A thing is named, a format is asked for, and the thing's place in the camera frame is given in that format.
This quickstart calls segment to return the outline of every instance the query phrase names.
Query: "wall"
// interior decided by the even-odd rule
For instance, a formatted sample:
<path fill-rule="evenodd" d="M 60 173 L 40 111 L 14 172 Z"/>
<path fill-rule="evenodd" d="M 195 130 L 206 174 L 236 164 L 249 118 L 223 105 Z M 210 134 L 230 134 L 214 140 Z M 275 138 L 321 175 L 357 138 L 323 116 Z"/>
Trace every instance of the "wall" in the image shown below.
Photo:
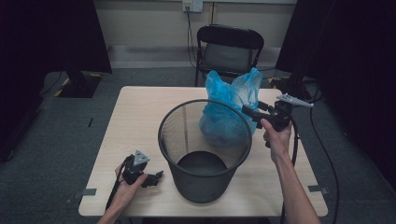
<path fill-rule="evenodd" d="M 102 0 L 95 6 L 107 46 L 187 46 L 189 23 L 180 1 Z M 293 10 L 294 4 L 204 2 L 203 13 L 190 14 L 192 36 L 213 21 L 256 30 L 266 48 L 280 48 Z"/>

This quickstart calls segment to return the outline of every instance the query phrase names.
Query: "black wire wastebasket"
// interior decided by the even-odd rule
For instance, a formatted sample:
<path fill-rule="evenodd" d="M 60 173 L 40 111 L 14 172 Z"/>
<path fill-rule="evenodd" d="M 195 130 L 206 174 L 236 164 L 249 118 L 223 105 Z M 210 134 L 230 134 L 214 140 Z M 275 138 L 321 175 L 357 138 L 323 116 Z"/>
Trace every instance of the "black wire wastebasket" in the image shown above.
<path fill-rule="evenodd" d="M 212 100 L 176 106 L 158 133 L 177 190 L 193 203 L 211 203 L 224 193 L 248 156 L 251 139 L 244 117 Z"/>

